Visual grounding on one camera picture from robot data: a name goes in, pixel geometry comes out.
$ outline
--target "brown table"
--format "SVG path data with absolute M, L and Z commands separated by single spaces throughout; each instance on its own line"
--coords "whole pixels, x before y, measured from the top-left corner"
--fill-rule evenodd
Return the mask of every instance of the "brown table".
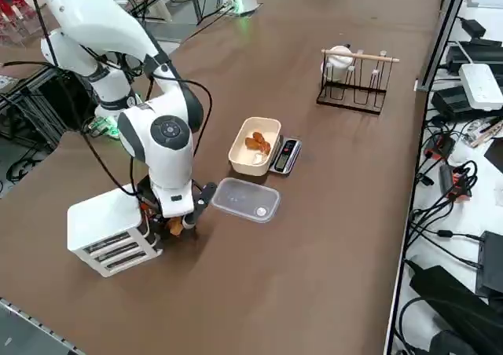
M 260 1 L 251 19 L 190 39 L 174 62 L 215 100 L 199 182 L 231 173 L 227 152 L 249 116 L 302 139 L 292 175 L 263 182 L 281 193 L 270 223 L 210 207 L 198 243 L 102 278 L 66 250 L 68 207 L 113 187 L 74 134 L 0 204 L 0 295 L 88 354 L 383 349 L 424 110 L 413 81 L 439 0 Z M 315 104 L 320 49 L 345 42 L 401 59 L 380 116 Z M 98 151 L 127 182 L 120 145 Z

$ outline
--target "food container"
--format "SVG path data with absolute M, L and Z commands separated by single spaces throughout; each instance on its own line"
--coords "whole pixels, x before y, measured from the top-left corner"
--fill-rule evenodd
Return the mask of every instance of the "food container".
M 218 184 L 211 204 L 229 214 L 267 223 L 280 204 L 280 193 L 273 188 L 228 177 Z
M 271 158 L 279 147 L 280 130 L 281 123 L 276 119 L 250 117 L 245 120 L 229 151 L 229 161 L 234 170 L 251 176 L 263 176 L 267 173 Z M 248 149 L 244 144 L 244 139 L 252 137 L 255 131 L 260 132 L 271 147 L 269 155 L 261 163 L 254 163 L 259 151 Z

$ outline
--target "circular button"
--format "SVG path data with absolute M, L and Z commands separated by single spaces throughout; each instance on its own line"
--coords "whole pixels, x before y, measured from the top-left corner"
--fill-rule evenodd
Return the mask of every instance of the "circular button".
M 165 137 L 177 137 L 180 134 L 180 126 L 174 122 L 165 122 L 160 125 L 160 132 Z
M 262 217 L 262 216 L 266 216 L 267 214 L 267 210 L 264 208 L 264 207 L 259 207 L 257 208 L 257 211 L 256 211 L 257 215 Z

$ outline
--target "wooden dowel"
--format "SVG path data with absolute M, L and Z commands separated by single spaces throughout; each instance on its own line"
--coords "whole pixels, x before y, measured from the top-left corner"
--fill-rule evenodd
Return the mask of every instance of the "wooden dowel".
M 375 60 L 375 61 L 379 61 L 379 62 L 398 63 L 400 61 L 397 58 L 378 57 L 377 55 L 369 55 L 369 54 L 345 53 L 344 51 L 334 51 L 334 50 L 323 49 L 321 52 L 323 54 L 337 55 L 339 57 L 352 57 L 352 58 L 357 58 L 357 59 Z

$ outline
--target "white box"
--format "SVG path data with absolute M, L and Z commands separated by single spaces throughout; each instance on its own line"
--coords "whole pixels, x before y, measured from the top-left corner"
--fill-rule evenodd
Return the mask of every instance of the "white box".
M 124 188 L 131 191 L 130 185 Z M 67 217 L 67 248 L 102 276 L 162 253 L 160 238 L 150 233 L 137 198 L 118 188 L 74 204 Z
M 503 94 L 487 64 L 462 64 L 459 76 L 472 108 L 491 111 L 503 107 Z

